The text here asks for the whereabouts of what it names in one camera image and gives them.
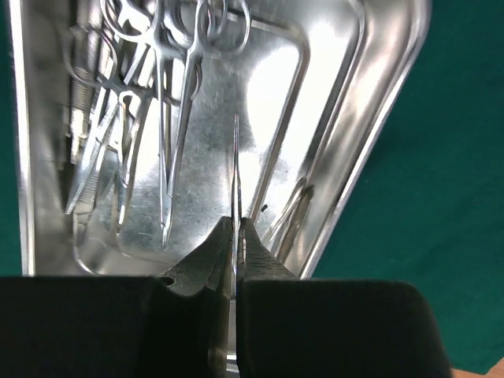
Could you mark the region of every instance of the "pointed tip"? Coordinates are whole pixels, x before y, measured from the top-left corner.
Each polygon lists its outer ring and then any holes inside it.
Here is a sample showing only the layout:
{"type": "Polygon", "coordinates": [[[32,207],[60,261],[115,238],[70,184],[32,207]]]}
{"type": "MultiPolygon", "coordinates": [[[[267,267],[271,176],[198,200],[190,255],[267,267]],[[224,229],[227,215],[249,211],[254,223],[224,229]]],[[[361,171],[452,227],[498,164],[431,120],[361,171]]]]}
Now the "pointed tip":
{"type": "Polygon", "coordinates": [[[119,206],[119,216],[117,217],[117,231],[119,231],[120,228],[123,226],[125,218],[126,218],[126,206],[124,205],[119,206]]]}
{"type": "Polygon", "coordinates": [[[239,115],[235,114],[235,125],[234,125],[234,137],[235,137],[235,143],[238,141],[238,130],[239,130],[239,115]]]}
{"type": "Polygon", "coordinates": [[[66,204],[66,208],[65,208],[65,214],[66,215],[70,215],[72,212],[73,212],[73,208],[76,207],[76,204],[74,201],[68,201],[67,204],[66,204]]]}
{"type": "Polygon", "coordinates": [[[169,235],[170,235],[170,227],[167,226],[166,224],[163,224],[162,226],[162,229],[163,229],[163,240],[162,240],[162,247],[163,249],[166,248],[166,246],[168,245],[168,239],[169,239],[169,235]]]}

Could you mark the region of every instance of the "green background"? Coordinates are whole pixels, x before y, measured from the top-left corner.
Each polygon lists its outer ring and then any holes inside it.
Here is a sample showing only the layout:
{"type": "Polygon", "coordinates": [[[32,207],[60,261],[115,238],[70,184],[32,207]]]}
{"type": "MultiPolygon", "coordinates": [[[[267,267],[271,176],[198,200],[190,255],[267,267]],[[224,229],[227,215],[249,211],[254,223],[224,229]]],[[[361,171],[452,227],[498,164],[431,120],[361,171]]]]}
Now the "green background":
{"type": "MultiPolygon", "coordinates": [[[[406,280],[454,366],[504,357],[504,2],[434,0],[427,41],[316,272],[406,280]]],[[[8,50],[7,33],[2,48],[8,50]]],[[[20,274],[12,77],[0,61],[0,274],[20,274]]]]}

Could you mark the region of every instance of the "surgical scissors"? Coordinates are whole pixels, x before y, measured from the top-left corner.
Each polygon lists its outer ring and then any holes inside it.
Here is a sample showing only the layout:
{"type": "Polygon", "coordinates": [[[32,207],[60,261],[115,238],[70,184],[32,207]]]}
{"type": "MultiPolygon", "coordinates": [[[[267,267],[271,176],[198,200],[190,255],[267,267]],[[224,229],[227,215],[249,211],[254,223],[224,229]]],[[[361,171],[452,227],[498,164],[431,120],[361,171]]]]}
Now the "surgical scissors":
{"type": "MultiPolygon", "coordinates": [[[[180,112],[179,119],[177,124],[177,137],[176,137],[176,147],[175,153],[172,158],[172,165],[170,167],[169,174],[169,185],[168,185],[168,193],[167,193],[167,205],[164,208],[166,223],[163,229],[163,244],[166,244],[166,241],[169,237],[171,225],[172,225],[172,201],[175,196],[175,189],[179,179],[180,174],[180,166],[182,162],[183,155],[183,147],[185,144],[186,134],[187,134],[187,126],[189,124],[189,116],[191,115],[191,93],[189,91],[189,83],[192,83],[194,78],[194,70],[195,67],[201,64],[201,61],[204,57],[217,58],[221,59],[223,57],[231,57],[233,55],[240,54],[245,48],[246,43],[248,42],[250,35],[250,11],[248,6],[245,3],[245,0],[239,0],[240,6],[243,11],[243,15],[245,17],[245,32],[243,34],[242,42],[234,49],[229,51],[219,50],[212,45],[213,39],[210,37],[204,37],[205,30],[205,17],[209,13],[208,0],[198,0],[196,5],[196,14],[195,14],[195,29],[192,38],[192,44],[187,48],[185,68],[183,73],[183,81],[182,81],[182,94],[180,96],[180,112]]],[[[227,15],[223,11],[223,19],[227,18],[227,15]]]]}
{"type": "MultiPolygon", "coordinates": [[[[102,112],[100,110],[100,107],[102,107],[105,103],[107,91],[112,91],[115,94],[117,100],[112,100],[111,102],[109,102],[105,115],[99,121],[98,125],[91,125],[90,133],[87,138],[86,146],[83,150],[82,158],[77,165],[76,173],[74,174],[72,180],[69,201],[67,203],[65,212],[67,214],[70,214],[73,211],[91,177],[93,170],[97,169],[99,171],[99,168],[101,167],[102,162],[105,158],[105,152],[107,149],[109,149],[117,155],[118,169],[115,188],[117,190],[117,208],[120,213],[120,216],[118,217],[118,219],[120,220],[120,223],[118,224],[119,228],[124,221],[124,214],[129,198],[129,195],[126,193],[126,191],[131,190],[131,183],[129,178],[132,176],[131,171],[135,169],[135,159],[133,159],[130,155],[138,150],[136,146],[140,140],[140,133],[135,132],[133,135],[131,135],[132,140],[130,144],[132,145],[132,148],[130,148],[128,151],[128,164],[126,167],[124,167],[123,141],[125,139],[124,135],[128,130],[126,99],[138,97],[140,99],[140,103],[142,104],[140,106],[140,108],[142,109],[143,106],[148,107],[149,102],[147,100],[155,96],[153,88],[134,85],[139,71],[145,68],[143,67],[143,62],[147,54],[147,48],[145,47],[145,45],[137,46],[132,61],[128,66],[124,79],[122,80],[119,77],[117,71],[118,54],[115,50],[116,47],[114,46],[113,41],[107,36],[107,34],[101,30],[75,26],[70,28],[70,36],[74,36],[77,30],[83,30],[87,33],[97,33],[98,36],[103,40],[103,42],[108,46],[110,53],[110,58],[107,61],[106,66],[106,75],[108,76],[108,78],[104,77],[101,81],[93,81],[82,78],[76,73],[69,56],[70,49],[64,49],[64,63],[70,75],[82,84],[100,90],[94,118],[98,119],[99,114],[102,112]],[[122,176],[126,176],[128,179],[122,180],[122,176]]],[[[152,70],[154,70],[154,67],[147,67],[147,69],[150,69],[150,71],[152,72],[152,70]]],[[[172,103],[174,105],[177,103],[168,95],[163,98],[163,102],[172,103]]],[[[141,115],[140,117],[137,117],[137,121],[142,120],[143,118],[144,116],[141,115]]],[[[140,128],[136,127],[135,123],[134,129],[138,131],[140,128]]]]}
{"type": "Polygon", "coordinates": [[[107,0],[101,0],[101,7],[104,19],[115,35],[119,38],[132,43],[143,43],[149,45],[156,54],[156,88],[157,100],[159,106],[159,190],[160,190],[160,218],[162,229],[162,246],[166,247],[169,233],[172,225],[172,200],[175,193],[178,175],[180,171],[180,162],[183,153],[183,145],[187,134],[187,124],[191,113],[191,91],[190,85],[197,79],[195,73],[201,60],[207,57],[223,58],[232,56],[243,51],[250,34],[250,11],[246,6],[245,0],[239,0],[243,9],[246,26],[243,41],[233,50],[222,51],[212,45],[212,42],[224,30],[228,11],[227,0],[224,0],[221,22],[216,25],[214,20],[215,12],[209,6],[209,0],[198,0],[196,5],[195,29],[194,34],[189,35],[181,21],[180,0],[169,2],[170,7],[165,8],[165,0],[155,0],[154,15],[151,16],[146,10],[133,4],[132,0],[120,0],[121,12],[127,12],[130,18],[142,20],[142,24],[150,26],[145,32],[138,35],[130,35],[121,30],[120,25],[114,21],[111,9],[107,6],[107,0]],[[168,19],[172,21],[172,29],[165,27],[165,18],[168,11],[168,19]],[[177,43],[173,38],[172,32],[179,32],[185,36],[185,43],[177,43]],[[165,104],[164,98],[164,77],[165,63],[167,60],[180,59],[185,63],[183,74],[182,93],[180,96],[180,114],[176,129],[175,153],[172,155],[172,143],[167,142],[166,136],[171,135],[169,124],[165,123],[165,104]]]}

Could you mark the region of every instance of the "shiny metal surface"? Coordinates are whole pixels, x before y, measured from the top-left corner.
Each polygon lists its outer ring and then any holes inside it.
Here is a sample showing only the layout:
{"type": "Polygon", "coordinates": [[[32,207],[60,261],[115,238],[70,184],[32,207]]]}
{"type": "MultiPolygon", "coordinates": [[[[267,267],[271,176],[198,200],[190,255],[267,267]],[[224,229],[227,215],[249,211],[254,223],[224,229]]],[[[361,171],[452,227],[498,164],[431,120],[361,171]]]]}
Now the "shiny metal surface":
{"type": "MultiPolygon", "coordinates": [[[[121,233],[111,232],[111,193],[100,198],[87,229],[72,226],[65,215],[72,166],[61,165],[60,142],[70,103],[63,80],[68,75],[58,48],[72,24],[71,9],[59,0],[10,0],[25,274],[157,275],[181,260],[231,213],[238,114],[243,216],[255,221],[267,247],[294,274],[312,275],[421,48],[430,1],[247,4],[252,28],[243,53],[202,62],[205,80],[192,104],[164,249],[153,148],[159,142],[157,103],[139,143],[121,233]],[[74,250],[89,269],[74,261],[74,250]]],[[[230,20],[240,17],[233,13],[230,20]]],[[[232,24],[238,30],[239,22],[232,24]]],[[[173,70],[182,77],[181,65],[173,70]]],[[[173,83],[174,91],[180,84],[173,83]]],[[[173,109],[171,121],[176,124],[178,116],[173,109]]]]}
{"type": "MultiPolygon", "coordinates": [[[[166,248],[169,240],[172,227],[172,208],[173,199],[175,198],[176,189],[180,175],[180,165],[183,156],[183,149],[186,142],[187,127],[189,124],[189,116],[192,110],[192,90],[191,85],[196,81],[197,68],[200,66],[204,57],[222,58],[224,56],[233,57],[241,54],[250,35],[250,11],[245,0],[239,0],[240,9],[244,15],[244,33],[243,38],[236,46],[231,49],[221,50],[213,44],[216,39],[220,39],[222,32],[229,23],[227,22],[227,14],[222,13],[222,19],[216,31],[212,28],[208,30],[205,24],[207,14],[213,13],[207,1],[198,0],[196,3],[194,15],[194,27],[192,34],[186,28],[180,28],[172,25],[170,35],[173,32],[179,32],[183,35],[183,40],[188,43],[187,49],[179,45],[174,38],[165,39],[162,36],[165,33],[165,19],[177,20],[182,19],[181,7],[179,2],[165,2],[165,0],[157,0],[154,7],[154,15],[150,20],[150,15],[142,6],[137,6],[131,0],[121,0],[121,10],[117,19],[128,20],[130,24],[134,24],[142,20],[141,28],[137,28],[139,34],[128,34],[122,31],[118,22],[115,22],[108,10],[106,0],[101,0],[102,14],[107,21],[108,26],[113,30],[113,34],[117,38],[131,43],[138,43],[139,46],[149,46],[156,56],[156,92],[158,101],[158,174],[159,174],[159,202],[160,202],[160,224],[162,233],[162,249],[166,248]],[[179,59],[184,62],[182,75],[181,95],[179,116],[176,121],[176,141],[175,149],[172,152],[172,128],[171,122],[166,120],[165,106],[165,72],[167,63],[174,59],[179,59]]],[[[224,0],[224,8],[227,7],[227,0],[224,0]]]]}

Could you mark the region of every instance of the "stainless steel tray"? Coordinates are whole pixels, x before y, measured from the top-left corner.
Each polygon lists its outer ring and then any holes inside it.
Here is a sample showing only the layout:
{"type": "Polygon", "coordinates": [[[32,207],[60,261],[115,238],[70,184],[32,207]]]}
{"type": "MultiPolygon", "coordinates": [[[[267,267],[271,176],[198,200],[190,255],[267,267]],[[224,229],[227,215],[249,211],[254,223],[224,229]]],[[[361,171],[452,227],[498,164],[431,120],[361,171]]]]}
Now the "stainless steel tray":
{"type": "Polygon", "coordinates": [[[248,4],[254,21],[243,54],[203,63],[172,238],[163,250],[156,122],[143,135],[132,207],[119,236],[109,231],[110,198],[99,202],[87,229],[64,215],[72,172],[65,164],[68,74],[58,35],[69,26],[69,4],[9,2],[24,274],[157,275],[177,263],[231,212],[235,113],[242,120],[244,215],[293,273],[313,274],[423,44],[430,1],[248,4]]]}

